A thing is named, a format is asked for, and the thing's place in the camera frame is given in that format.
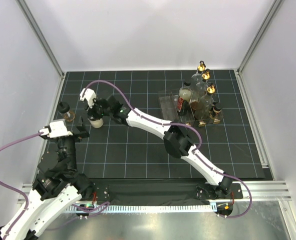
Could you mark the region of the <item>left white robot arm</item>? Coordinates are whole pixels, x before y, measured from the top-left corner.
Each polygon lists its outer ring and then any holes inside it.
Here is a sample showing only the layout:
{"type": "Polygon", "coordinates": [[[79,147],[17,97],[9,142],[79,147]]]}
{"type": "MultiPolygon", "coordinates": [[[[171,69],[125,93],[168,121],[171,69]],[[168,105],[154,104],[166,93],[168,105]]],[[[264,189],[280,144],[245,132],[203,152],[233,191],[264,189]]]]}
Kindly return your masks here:
{"type": "Polygon", "coordinates": [[[41,137],[55,141],[58,149],[42,155],[28,194],[0,181],[0,185],[19,193],[25,200],[15,216],[6,225],[0,226],[0,240],[36,240],[70,205],[93,196],[93,182],[77,171],[76,143],[89,137],[83,118],[79,118],[76,128],[78,131],[74,133],[67,129],[64,119],[54,120],[38,133],[1,147],[4,150],[41,137]]]}

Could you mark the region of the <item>glass oil bottle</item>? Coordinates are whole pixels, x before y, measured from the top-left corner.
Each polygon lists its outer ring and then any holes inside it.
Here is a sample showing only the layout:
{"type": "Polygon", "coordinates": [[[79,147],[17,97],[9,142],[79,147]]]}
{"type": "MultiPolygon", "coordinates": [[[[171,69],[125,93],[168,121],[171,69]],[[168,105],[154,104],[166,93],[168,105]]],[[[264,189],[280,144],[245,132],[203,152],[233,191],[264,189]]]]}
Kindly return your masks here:
{"type": "Polygon", "coordinates": [[[207,83],[207,69],[204,61],[199,62],[196,73],[191,76],[191,88],[197,93],[200,92],[207,83]]]}
{"type": "Polygon", "coordinates": [[[209,112],[213,104],[213,95],[216,92],[216,87],[213,83],[208,83],[206,89],[203,91],[202,97],[199,99],[194,116],[197,120],[203,119],[203,117],[209,112]]]}
{"type": "MultiPolygon", "coordinates": [[[[207,68],[207,82],[208,82],[209,79],[210,79],[210,70],[207,68]]],[[[203,91],[205,90],[206,85],[203,87],[203,89],[200,92],[195,92],[191,88],[193,93],[192,93],[192,96],[191,96],[191,99],[190,99],[190,106],[191,106],[191,109],[192,109],[193,112],[195,112],[195,110],[196,110],[198,101],[202,97],[203,91]]]]}

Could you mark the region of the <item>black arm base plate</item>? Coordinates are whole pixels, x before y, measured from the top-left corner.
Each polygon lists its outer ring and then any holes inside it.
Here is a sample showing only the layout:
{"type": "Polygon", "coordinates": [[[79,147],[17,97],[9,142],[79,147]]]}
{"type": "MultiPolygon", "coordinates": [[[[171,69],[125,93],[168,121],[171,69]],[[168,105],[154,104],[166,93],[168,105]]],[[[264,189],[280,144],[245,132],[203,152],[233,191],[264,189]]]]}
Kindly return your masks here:
{"type": "Polygon", "coordinates": [[[93,187],[82,201],[113,206],[190,206],[243,198],[241,186],[225,180],[212,186],[201,178],[92,178],[93,187]]]}

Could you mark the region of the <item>round amber sauce bottle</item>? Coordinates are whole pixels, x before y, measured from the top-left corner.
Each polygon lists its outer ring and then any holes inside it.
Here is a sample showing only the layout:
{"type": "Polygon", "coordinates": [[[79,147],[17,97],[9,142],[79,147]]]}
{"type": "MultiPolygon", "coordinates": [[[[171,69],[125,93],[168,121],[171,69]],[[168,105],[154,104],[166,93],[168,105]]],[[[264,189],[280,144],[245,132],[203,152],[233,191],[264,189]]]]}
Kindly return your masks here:
{"type": "Polygon", "coordinates": [[[75,119],[75,113],[71,110],[70,105],[67,102],[58,102],[57,111],[67,122],[72,122],[75,119]]]}

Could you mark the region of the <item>dark sauce bottle red label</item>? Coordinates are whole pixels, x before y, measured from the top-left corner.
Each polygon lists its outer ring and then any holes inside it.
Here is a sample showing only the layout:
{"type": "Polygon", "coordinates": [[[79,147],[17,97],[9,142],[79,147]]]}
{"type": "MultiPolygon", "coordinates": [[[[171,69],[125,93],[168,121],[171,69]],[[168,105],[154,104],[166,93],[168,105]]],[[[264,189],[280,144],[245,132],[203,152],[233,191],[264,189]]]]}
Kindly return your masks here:
{"type": "Polygon", "coordinates": [[[183,87],[179,90],[177,98],[176,108],[179,115],[185,115],[187,113],[191,96],[191,81],[185,81],[183,87]]]}

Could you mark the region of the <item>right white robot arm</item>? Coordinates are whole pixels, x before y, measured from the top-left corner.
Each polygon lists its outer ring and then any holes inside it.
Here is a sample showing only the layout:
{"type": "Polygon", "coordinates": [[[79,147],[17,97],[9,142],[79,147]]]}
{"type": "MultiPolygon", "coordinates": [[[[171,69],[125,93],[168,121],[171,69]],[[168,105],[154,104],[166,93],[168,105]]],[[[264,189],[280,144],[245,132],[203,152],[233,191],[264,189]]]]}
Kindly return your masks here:
{"type": "Polygon", "coordinates": [[[159,137],[163,140],[169,155],[186,161],[205,177],[213,188],[211,197],[214,196],[215,199],[233,197],[231,190],[233,179],[200,152],[188,133],[187,125],[153,117],[131,105],[125,107],[112,95],[107,99],[99,99],[91,89],[86,91],[90,93],[81,93],[80,101],[86,103],[85,109],[91,120],[97,121],[107,116],[116,123],[145,130],[159,137]]]}

